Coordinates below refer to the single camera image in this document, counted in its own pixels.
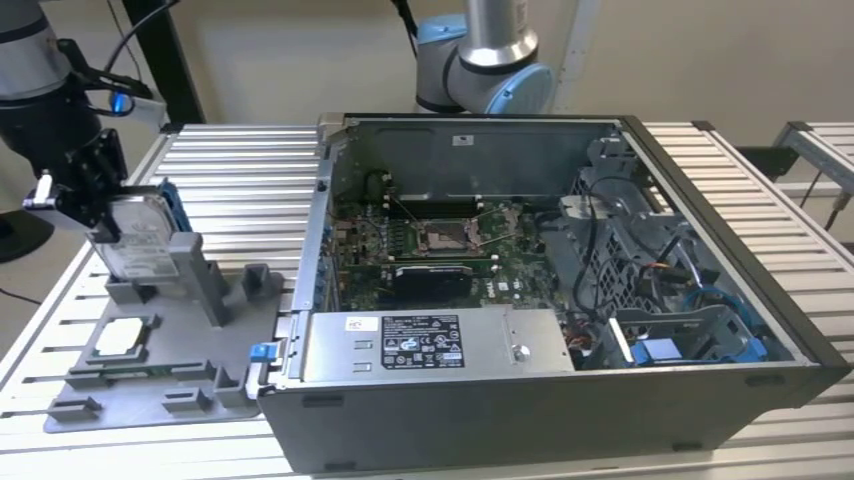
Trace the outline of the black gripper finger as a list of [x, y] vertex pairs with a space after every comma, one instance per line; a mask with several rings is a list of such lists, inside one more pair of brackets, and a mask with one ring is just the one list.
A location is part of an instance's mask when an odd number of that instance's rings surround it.
[[57, 180], [56, 206], [65, 216], [90, 229], [96, 243], [112, 244], [118, 241], [120, 230], [109, 204], [122, 192], [122, 184], [117, 188], [108, 184], [98, 136], [66, 155], [65, 172]]
[[98, 136], [98, 154], [102, 159], [108, 184], [117, 188], [128, 178], [128, 169], [118, 133], [105, 128]]

